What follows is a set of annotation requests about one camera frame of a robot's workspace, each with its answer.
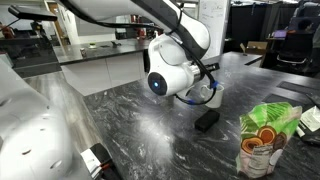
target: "black chair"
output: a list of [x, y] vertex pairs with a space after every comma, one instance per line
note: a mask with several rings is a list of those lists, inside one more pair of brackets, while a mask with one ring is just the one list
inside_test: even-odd
[[277, 60], [287, 65], [302, 65], [312, 53], [313, 34], [288, 33]]

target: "countertop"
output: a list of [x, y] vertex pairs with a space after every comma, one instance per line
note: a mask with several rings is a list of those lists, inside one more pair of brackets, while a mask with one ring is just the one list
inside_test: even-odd
[[[220, 63], [213, 75], [225, 87], [216, 109], [220, 120], [206, 133], [194, 129], [206, 106], [156, 96], [146, 79], [85, 97], [123, 179], [245, 179], [237, 174], [235, 161], [240, 151], [239, 116], [271, 93], [310, 103], [302, 94], [278, 88], [283, 81], [320, 89], [317, 79], [244, 65], [259, 57], [231, 52], [204, 61]], [[196, 91], [207, 82], [198, 83]], [[319, 179], [318, 157], [320, 148], [294, 136], [274, 173], [265, 179]]]
[[[68, 65], [92, 61], [107, 57], [120, 56], [135, 52], [142, 52], [148, 49], [150, 40], [126, 39], [114, 41], [120, 43], [121, 46], [113, 48], [111, 41], [96, 43], [96, 49], [90, 49], [89, 44], [67, 45], [62, 47], [54, 47], [54, 52], [58, 58], [60, 65]], [[87, 57], [82, 57], [80, 49], [85, 48]]]

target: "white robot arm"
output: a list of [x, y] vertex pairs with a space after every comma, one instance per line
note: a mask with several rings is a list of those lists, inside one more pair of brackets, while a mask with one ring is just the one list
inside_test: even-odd
[[105, 27], [146, 26], [103, 22], [129, 14], [142, 15], [162, 27], [167, 33], [154, 39], [149, 46], [148, 83], [157, 95], [175, 95], [190, 88], [204, 75], [209, 77], [211, 88], [215, 88], [214, 78], [200, 61], [210, 46], [207, 28], [170, 0], [60, 0], [59, 3], [79, 18]]

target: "snack bag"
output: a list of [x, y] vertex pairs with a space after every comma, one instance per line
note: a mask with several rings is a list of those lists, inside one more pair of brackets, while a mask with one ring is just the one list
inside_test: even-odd
[[298, 127], [302, 107], [289, 103], [261, 104], [240, 117], [241, 148], [237, 171], [249, 178], [273, 172], [284, 147]]

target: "black marble countertop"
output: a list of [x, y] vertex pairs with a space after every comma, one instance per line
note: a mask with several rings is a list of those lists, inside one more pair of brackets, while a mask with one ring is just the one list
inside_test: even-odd
[[[320, 89], [317, 79], [246, 66], [260, 56], [228, 53], [213, 72], [225, 87], [220, 120], [206, 133], [194, 122], [208, 108], [159, 97], [140, 80], [85, 97], [85, 103], [123, 179], [244, 179], [236, 171], [240, 150], [239, 116], [273, 93], [310, 103], [299, 93], [278, 88], [283, 82]], [[207, 83], [204, 79], [195, 89]], [[320, 179], [320, 148], [291, 138], [272, 175], [263, 179]]]
[[[120, 43], [121, 46], [113, 48], [111, 41], [96, 43], [96, 49], [90, 49], [88, 44], [67, 45], [62, 47], [54, 47], [54, 52], [58, 58], [60, 65], [68, 65], [92, 61], [107, 57], [120, 56], [135, 52], [142, 52], [148, 49], [150, 40], [126, 39], [114, 41]], [[85, 48], [87, 57], [82, 57], [80, 49]]]

